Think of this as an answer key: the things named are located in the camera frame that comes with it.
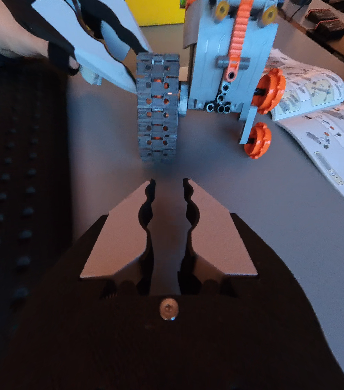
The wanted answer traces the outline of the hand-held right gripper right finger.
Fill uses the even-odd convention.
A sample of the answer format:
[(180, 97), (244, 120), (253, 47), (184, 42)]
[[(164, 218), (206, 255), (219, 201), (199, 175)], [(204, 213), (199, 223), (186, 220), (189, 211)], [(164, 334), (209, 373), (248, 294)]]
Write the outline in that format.
[(182, 295), (197, 295), (207, 280), (218, 286), (232, 277), (256, 277), (257, 268), (229, 210), (192, 179), (183, 179), (190, 223), (178, 271)]

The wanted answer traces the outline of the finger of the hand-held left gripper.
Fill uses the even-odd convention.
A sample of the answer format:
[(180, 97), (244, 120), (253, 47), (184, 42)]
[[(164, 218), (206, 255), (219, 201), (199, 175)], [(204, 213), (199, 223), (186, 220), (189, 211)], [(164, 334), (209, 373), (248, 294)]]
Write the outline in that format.
[(101, 85), (105, 79), (136, 94), (131, 71), (111, 56), (103, 40), (93, 37), (83, 21), (78, 1), (37, 0), (32, 7), (74, 47), (74, 57), (85, 81)]
[(110, 54), (123, 61), (130, 50), (152, 52), (141, 28), (124, 0), (81, 0), (83, 20), (94, 37), (103, 39)]

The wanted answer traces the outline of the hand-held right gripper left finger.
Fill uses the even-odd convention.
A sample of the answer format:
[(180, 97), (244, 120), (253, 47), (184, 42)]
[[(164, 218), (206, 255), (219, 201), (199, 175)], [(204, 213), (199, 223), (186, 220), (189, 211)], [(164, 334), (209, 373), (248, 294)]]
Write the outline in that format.
[(150, 179), (108, 213), (81, 280), (108, 280), (116, 287), (131, 282), (139, 295), (149, 294), (154, 251), (148, 224), (154, 199), (155, 180)]

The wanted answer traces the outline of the dark grey toy track belt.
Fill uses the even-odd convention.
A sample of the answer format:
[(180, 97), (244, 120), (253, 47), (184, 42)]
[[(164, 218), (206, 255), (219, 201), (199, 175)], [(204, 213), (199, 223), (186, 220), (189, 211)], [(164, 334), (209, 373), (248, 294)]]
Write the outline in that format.
[(138, 146), (143, 162), (171, 161), (175, 157), (179, 71), (178, 54), (137, 55)]

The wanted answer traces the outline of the grey orange block toy robot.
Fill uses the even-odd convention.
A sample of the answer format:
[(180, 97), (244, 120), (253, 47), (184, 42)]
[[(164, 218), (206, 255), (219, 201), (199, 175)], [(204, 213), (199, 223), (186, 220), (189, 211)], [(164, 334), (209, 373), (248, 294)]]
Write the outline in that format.
[(251, 159), (269, 149), (272, 135), (256, 114), (282, 99), (286, 79), (279, 66), (266, 70), (284, 1), (185, 1), (184, 48), (190, 49), (187, 103), (180, 108), (238, 114), (239, 143)]

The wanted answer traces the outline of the grey desk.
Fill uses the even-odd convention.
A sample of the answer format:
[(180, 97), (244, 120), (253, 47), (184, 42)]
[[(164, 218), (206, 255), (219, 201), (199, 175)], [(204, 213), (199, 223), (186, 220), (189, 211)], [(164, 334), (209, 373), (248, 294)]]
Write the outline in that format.
[(67, 110), (74, 239), (146, 180), (156, 181), (154, 295), (179, 292), (187, 231), (182, 181), (191, 178), (247, 223), (285, 262), (317, 314), (344, 371), (344, 199), (294, 139), (269, 116), (268, 152), (257, 160), (238, 144), (231, 115), (188, 111), (170, 163), (138, 154), (136, 97), (103, 81), (69, 79)]

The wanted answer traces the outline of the yellow storage bin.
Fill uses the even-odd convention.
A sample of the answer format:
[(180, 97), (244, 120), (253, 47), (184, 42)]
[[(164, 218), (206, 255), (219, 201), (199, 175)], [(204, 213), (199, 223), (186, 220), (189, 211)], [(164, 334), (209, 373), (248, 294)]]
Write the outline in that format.
[(140, 27), (184, 23), (184, 0), (127, 0), (126, 3)]

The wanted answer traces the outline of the black dotted panel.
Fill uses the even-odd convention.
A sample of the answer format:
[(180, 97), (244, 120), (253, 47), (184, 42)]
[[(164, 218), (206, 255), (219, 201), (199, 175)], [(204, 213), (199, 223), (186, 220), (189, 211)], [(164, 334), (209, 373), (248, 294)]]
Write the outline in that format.
[(66, 92), (46, 61), (0, 68), (0, 356), (72, 239)]

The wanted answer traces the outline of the open instruction booklet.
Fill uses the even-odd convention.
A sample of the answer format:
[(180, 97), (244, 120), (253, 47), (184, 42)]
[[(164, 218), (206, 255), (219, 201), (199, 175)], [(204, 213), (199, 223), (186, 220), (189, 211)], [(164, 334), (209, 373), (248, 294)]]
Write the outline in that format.
[(344, 81), (333, 71), (296, 61), (272, 48), (265, 70), (281, 69), (283, 97), (274, 122), (299, 143), (344, 197)]

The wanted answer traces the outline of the black battery pack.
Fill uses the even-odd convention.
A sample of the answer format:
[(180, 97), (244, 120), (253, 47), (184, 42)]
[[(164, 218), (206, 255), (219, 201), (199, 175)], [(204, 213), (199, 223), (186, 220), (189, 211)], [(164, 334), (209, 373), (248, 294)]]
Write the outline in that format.
[(344, 36), (344, 23), (340, 19), (320, 21), (313, 32), (326, 40), (339, 40)]
[(321, 22), (327, 22), (332, 20), (337, 20), (338, 17), (331, 11), (329, 8), (323, 9), (310, 9), (305, 17), (310, 22), (319, 24)]

